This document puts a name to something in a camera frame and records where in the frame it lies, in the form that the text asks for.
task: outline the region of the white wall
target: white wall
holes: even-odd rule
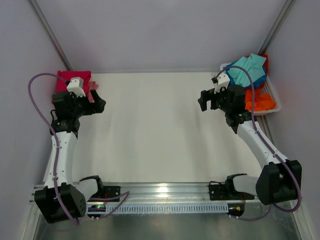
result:
[[[257,53],[284,0],[37,0],[72,67],[217,70]]]
[[[0,2],[0,238],[14,240],[34,184],[42,181],[50,134],[28,97],[28,81],[40,72],[63,70],[58,55],[26,0]],[[37,80],[32,88],[47,117],[55,81]]]
[[[225,113],[201,111],[197,99],[212,88],[211,78],[210,72],[93,74],[107,105],[80,118],[73,181],[92,175],[116,183],[258,177],[257,159]]]
[[[282,110],[268,115],[278,148],[302,164],[302,197],[320,226],[320,2],[296,1],[270,49],[270,78]]]

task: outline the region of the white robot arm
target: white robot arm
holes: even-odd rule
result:
[[[51,127],[59,140],[59,155],[55,161],[57,142],[53,135],[49,171],[44,188],[34,194],[34,201],[48,223],[69,219],[57,199],[54,179],[64,206],[75,219],[86,214],[86,204],[92,195],[98,194],[99,197],[104,197],[104,186],[99,176],[83,178],[77,187],[73,186],[72,181],[72,159],[78,139],[79,118],[102,113],[106,105],[106,101],[101,99],[95,90],[90,91],[94,102],[89,102],[82,86],[81,78],[72,78],[67,91],[60,91],[52,96],[57,119],[52,119]]]
[[[285,164],[292,171],[299,187],[302,176],[300,163],[297,160],[288,160],[271,143],[256,120],[254,120],[256,129],[254,128],[251,112],[245,110],[246,94],[242,86],[229,85],[230,79],[225,73],[220,74],[218,78],[214,77],[212,81],[214,88],[202,91],[201,97],[198,99],[201,110],[206,111],[207,101],[211,101],[212,110],[221,109],[224,111],[226,123],[248,145],[262,169],[259,177],[247,174],[228,176],[225,185],[230,196],[248,193],[257,196],[264,205],[297,199],[298,192],[293,179],[276,157],[285,160]]]

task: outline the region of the gray floor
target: gray floor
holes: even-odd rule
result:
[[[247,203],[244,217],[266,212],[260,203]],[[86,221],[80,227],[70,222],[47,224],[41,216],[34,240],[300,240],[292,213],[275,208],[260,221],[228,218],[224,213],[113,215],[100,221]]]

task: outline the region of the white cable tray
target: white cable tray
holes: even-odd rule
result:
[[[103,215],[111,212],[116,207],[106,206],[105,212],[89,212],[90,215]],[[208,214],[208,213],[227,213],[227,203],[160,203],[160,204],[126,204],[120,206],[115,215],[126,214]]]

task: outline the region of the white basket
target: white basket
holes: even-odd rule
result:
[[[220,70],[223,70],[226,66],[228,66],[230,63],[224,63],[220,66]],[[262,116],[262,115],[266,115],[269,113],[274,113],[274,112],[278,112],[281,109],[281,103],[280,103],[280,99],[279,96],[274,88],[274,86],[272,85],[269,76],[266,76],[266,81],[264,83],[264,86],[261,90],[261,94],[269,94],[270,97],[272,98],[272,100],[276,103],[275,108],[274,109],[270,109],[270,110],[263,110],[263,111],[255,111],[254,115],[255,116]]]

